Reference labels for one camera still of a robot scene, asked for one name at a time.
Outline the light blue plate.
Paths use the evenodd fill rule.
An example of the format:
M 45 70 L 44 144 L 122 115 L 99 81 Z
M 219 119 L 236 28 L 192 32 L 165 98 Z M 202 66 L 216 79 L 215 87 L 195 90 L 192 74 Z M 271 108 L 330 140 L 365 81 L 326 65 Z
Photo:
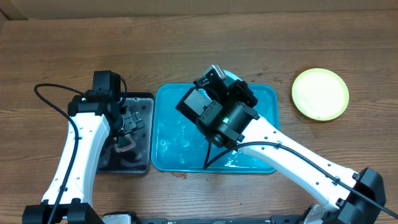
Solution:
M 224 80 L 224 84 L 226 86 L 230 86 L 231 84 L 233 84 L 236 80 L 242 81 L 241 78 L 239 78 L 237 75 L 224 70 L 224 74 L 226 75 L 226 79 Z

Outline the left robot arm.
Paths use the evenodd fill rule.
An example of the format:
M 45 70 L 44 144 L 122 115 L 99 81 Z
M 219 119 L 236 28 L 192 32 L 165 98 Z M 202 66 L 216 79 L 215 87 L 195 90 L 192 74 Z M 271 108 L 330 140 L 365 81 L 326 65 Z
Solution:
M 134 212 L 114 212 L 100 217 L 93 209 L 93 184 L 103 146 L 145 126 L 139 113 L 124 103 L 127 85 L 110 70 L 95 71 L 92 89 L 77 91 L 66 111 L 68 120 L 63 153 L 48 190 L 38 205 L 26 206 L 28 223 L 139 223 Z

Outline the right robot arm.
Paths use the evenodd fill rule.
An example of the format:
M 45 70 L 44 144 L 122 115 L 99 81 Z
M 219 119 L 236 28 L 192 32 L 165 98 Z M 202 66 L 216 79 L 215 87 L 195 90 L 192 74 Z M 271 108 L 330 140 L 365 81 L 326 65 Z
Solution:
M 370 168 L 356 172 L 307 149 L 273 127 L 255 109 L 248 84 L 236 80 L 197 80 L 176 109 L 192 121 L 206 140 L 224 147 L 220 156 L 241 151 L 259 159 L 301 186 L 318 204 L 299 223 L 374 223 L 386 208 L 382 177 Z

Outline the yellow plate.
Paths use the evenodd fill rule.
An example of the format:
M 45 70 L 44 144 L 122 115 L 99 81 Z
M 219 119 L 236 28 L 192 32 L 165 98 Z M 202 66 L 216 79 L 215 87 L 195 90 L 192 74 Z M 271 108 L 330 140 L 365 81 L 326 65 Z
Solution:
M 335 72 L 324 68 L 311 68 L 298 75 L 291 95 L 296 108 L 317 121 L 336 119 L 349 103 L 346 83 Z

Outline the pink green sponge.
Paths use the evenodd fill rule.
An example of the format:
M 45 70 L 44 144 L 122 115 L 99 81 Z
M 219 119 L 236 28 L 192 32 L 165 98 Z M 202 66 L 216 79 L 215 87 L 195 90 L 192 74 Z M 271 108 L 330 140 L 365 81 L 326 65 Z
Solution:
M 127 134 L 125 136 L 121 136 L 118 140 L 118 143 L 115 145 L 115 151 L 120 153 L 120 152 L 126 152 L 130 149 L 135 148 L 136 143 L 131 137 L 130 134 Z

